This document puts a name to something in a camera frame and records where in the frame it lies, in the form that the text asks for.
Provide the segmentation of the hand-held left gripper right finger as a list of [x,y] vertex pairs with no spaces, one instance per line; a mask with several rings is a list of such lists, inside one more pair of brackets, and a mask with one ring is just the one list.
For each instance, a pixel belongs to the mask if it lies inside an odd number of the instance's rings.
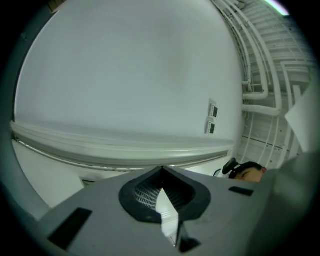
[[162,246],[164,256],[262,256],[258,233],[275,172],[260,182],[209,177],[175,167],[162,168],[166,188],[178,189],[176,246]]

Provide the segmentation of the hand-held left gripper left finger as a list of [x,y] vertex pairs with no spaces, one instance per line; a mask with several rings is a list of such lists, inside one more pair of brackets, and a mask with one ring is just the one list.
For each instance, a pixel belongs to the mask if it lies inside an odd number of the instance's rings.
[[47,213],[39,229],[55,255],[173,256],[154,204],[174,177],[158,166],[97,181]]

